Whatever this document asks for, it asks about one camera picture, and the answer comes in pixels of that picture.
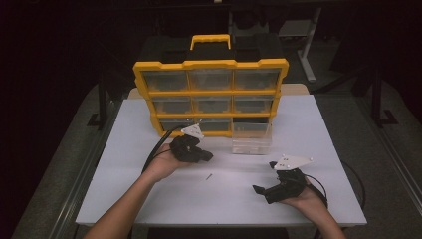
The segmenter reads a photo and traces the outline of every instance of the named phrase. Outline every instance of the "metal stand leg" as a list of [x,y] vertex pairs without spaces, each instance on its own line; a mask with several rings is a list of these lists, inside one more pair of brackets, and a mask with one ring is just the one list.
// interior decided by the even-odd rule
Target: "metal stand leg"
[[304,48],[298,50],[299,60],[301,60],[302,67],[304,68],[305,74],[307,75],[308,81],[310,83],[315,82],[316,76],[314,75],[313,69],[311,68],[310,62],[308,61],[307,55],[308,51],[311,47],[311,42],[313,41],[314,33],[317,28],[317,20],[319,18],[320,8],[316,8],[314,13],[313,22],[310,25],[310,29],[308,30],[307,41],[304,45]]

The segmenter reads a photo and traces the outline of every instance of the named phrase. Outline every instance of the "carrying handle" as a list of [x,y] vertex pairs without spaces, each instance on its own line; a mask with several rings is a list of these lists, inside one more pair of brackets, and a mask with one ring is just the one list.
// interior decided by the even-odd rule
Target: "carrying handle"
[[218,34],[218,35],[195,35],[192,37],[192,43],[190,44],[190,51],[193,50],[195,43],[205,42],[227,42],[227,48],[230,50],[230,35],[229,34]]

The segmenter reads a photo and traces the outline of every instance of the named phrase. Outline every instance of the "white tag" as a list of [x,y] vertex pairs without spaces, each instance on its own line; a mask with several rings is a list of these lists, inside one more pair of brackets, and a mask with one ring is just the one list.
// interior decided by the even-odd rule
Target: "white tag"
[[284,155],[274,166],[275,170],[292,170],[313,162],[311,157]]
[[202,134],[201,128],[199,127],[199,123],[194,124],[192,126],[183,128],[181,130],[184,134],[188,134],[197,138],[203,138],[204,134]]

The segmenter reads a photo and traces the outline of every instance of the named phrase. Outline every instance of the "dark background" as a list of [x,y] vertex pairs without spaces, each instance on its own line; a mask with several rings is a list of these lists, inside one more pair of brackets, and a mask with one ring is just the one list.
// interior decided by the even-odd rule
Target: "dark background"
[[[78,106],[100,77],[119,99],[134,87],[131,67],[147,36],[227,32],[225,8],[130,10],[146,3],[151,1],[2,1],[1,238],[12,235]],[[343,40],[334,70],[346,73],[362,61],[379,62],[384,80],[422,121],[418,6],[330,6],[322,11],[315,39]],[[289,15],[312,11],[299,8]]]

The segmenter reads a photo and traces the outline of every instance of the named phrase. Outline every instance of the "table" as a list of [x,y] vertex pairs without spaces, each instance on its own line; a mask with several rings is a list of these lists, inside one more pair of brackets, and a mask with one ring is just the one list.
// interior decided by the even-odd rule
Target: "table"
[[[158,141],[145,101],[125,100],[76,222],[94,224],[138,178]],[[135,223],[149,227],[310,225],[294,208],[269,205],[252,188],[279,182],[268,162],[285,153],[314,158],[301,170],[324,185],[329,211],[341,226],[366,224],[313,96],[282,96],[268,155],[232,154],[231,139],[225,137],[205,137],[198,146],[214,157],[157,183]]]

